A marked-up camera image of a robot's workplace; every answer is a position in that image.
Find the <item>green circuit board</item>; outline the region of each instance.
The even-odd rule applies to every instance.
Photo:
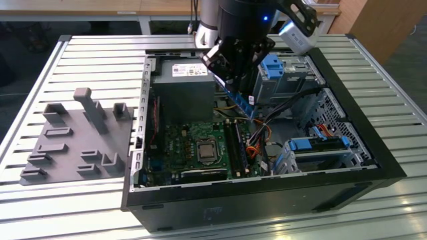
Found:
[[[243,121],[239,123],[240,136],[250,138],[250,127]],[[216,160],[211,164],[203,164],[197,159],[197,142],[213,141]],[[167,125],[164,131],[164,156],[163,171],[177,173],[192,169],[227,169],[228,179],[232,175],[227,142],[224,136],[223,122],[201,122],[183,125]],[[247,177],[256,177],[260,174],[258,164],[250,166]]]

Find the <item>wire bundle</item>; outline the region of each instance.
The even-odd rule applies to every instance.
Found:
[[[322,132],[327,137],[334,137],[334,134],[330,132],[327,126],[324,124],[318,124],[318,128],[320,128]]]
[[[260,135],[262,132],[264,130],[264,127],[267,126],[267,124],[275,119],[275,117],[278,117],[280,115],[280,113],[283,111],[286,111],[288,108],[292,107],[292,105],[296,103],[296,101],[311,94],[318,94],[322,91],[323,87],[315,87],[311,89],[307,89],[304,91],[300,91],[298,94],[295,94],[286,102],[280,103],[274,109],[272,111],[268,113],[268,115],[266,116],[263,122],[262,122],[262,126],[260,128],[255,131],[255,133],[252,134],[251,138],[248,139],[248,144],[252,146]]]
[[[259,124],[263,123],[263,121],[259,120],[259,119],[254,119],[254,121],[255,121],[256,123],[259,123]],[[268,137],[267,137],[267,139],[264,140],[264,143],[270,141],[270,139],[271,139],[271,137],[272,137],[272,133],[274,133],[274,131],[272,131],[272,129],[270,128],[270,126],[266,126],[266,128],[267,128],[267,130],[268,130]],[[263,147],[263,146],[262,146],[262,137],[263,137],[263,135],[259,137],[258,143],[256,143],[255,146],[250,145],[250,146],[246,148],[246,152],[247,152],[247,154],[251,156],[251,159],[255,158],[256,155],[260,155],[260,156],[263,155],[263,154],[262,154],[262,147]]]

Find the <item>floor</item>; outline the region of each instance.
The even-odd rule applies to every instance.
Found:
[[[159,26],[152,25],[152,32],[157,34],[171,33],[168,28],[176,29],[177,24],[181,25],[181,23],[176,22],[167,22]],[[172,31],[172,33],[183,34],[187,30],[185,24],[183,23],[183,26],[179,26],[183,32]],[[11,33],[0,31],[0,54],[16,73],[16,81],[0,87],[0,141],[8,132],[15,116],[25,101],[25,94],[32,89],[60,35],[88,35],[91,31],[91,24],[88,22],[44,22],[43,27],[47,29],[45,35],[51,42],[51,50],[43,53],[29,53],[16,37]],[[108,32],[103,32],[105,29],[100,29],[99,31],[92,29],[92,31],[95,31],[93,34],[104,33],[105,35],[141,34],[137,22],[111,22]],[[407,40],[384,65],[390,75],[424,112],[427,112],[426,44],[427,16],[424,16],[416,26],[415,33],[407,37]]]

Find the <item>aluminum profile table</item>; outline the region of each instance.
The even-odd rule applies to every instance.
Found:
[[[276,46],[284,43],[271,36]],[[427,118],[356,39],[324,35],[316,45],[408,177],[338,211],[149,234],[120,211],[123,178],[19,185],[45,122],[47,103],[77,87],[111,108],[137,108],[148,49],[193,48],[181,35],[73,36],[59,41],[0,145],[0,239],[416,239],[427,234]]]

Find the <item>orange wire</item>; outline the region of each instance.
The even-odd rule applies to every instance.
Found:
[[[258,122],[259,124],[263,124],[263,121],[259,120],[259,119],[254,119],[254,121]],[[266,142],[268,142],[270,138],[272,137],[272,129],[270,128],[268,125],[266,125],[266,127],[267,127],[267,130],[268,130],[268,137],[266,139]],[[262,155],[262,153],[260,153],[260,144],[258,143],[255,146],[248,146],[246,148],[246,152],[247,152],[247,154],[251,155],[251,159],[255,158],[256,155]]]
[[[318,127],[322,129],[322,131],[324,132],[327,137],[332,137],[334,135],[331,134],[331,132],[327,129],[327,126],[324,124],[319,124]]]

